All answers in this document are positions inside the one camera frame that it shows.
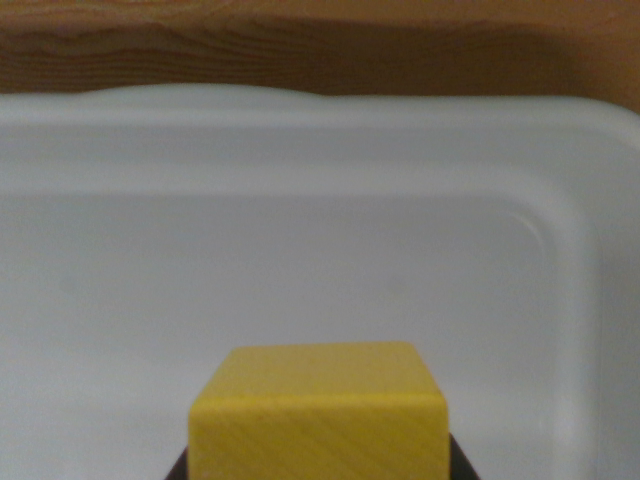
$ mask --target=wooden block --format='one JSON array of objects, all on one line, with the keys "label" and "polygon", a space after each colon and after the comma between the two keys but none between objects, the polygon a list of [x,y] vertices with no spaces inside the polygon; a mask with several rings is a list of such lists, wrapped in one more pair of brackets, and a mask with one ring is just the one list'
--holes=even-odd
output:
[{"label": "wooden block", "polygon": [[189,413],[191,480],[447,480],[447,405],[407,343],[234,350]]}]

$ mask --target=wood grain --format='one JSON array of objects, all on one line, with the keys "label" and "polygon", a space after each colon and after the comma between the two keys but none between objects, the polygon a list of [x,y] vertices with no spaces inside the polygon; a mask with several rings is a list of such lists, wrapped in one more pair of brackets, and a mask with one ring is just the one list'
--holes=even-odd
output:
[{"label": "wood grain", "polygon": [[640,1],[0,3],[2,92],[176,82],[576,95],[640,111]]}]

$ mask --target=plastic container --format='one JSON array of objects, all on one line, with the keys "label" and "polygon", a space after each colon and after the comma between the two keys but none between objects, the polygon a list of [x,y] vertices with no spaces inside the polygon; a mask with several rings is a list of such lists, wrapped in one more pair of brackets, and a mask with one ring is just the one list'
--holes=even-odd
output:
[{"label": "plastic container", "polygon": [[0,476],[160,479],[236,345],[412,341],[486,480],[640,470],[640,122],[574,99],[0,99]]}]

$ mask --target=wooden table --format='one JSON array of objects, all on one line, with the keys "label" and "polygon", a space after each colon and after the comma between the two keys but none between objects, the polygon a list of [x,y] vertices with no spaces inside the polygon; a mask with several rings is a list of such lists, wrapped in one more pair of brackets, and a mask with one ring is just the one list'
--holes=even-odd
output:
[{"label": "wooden table", "polygon": [[174,82],[640,111],[639,0],[2,0],[0,91]]}]

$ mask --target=yellow cube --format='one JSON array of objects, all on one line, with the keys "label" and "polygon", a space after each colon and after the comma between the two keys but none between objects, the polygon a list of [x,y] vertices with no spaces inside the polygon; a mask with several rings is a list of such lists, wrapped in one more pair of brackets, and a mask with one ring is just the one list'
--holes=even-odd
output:
[{"label": "yellow cube", "polygon": [[448,480],[447,405],[404,342],[237,348],[189,412],[190,480]]}]

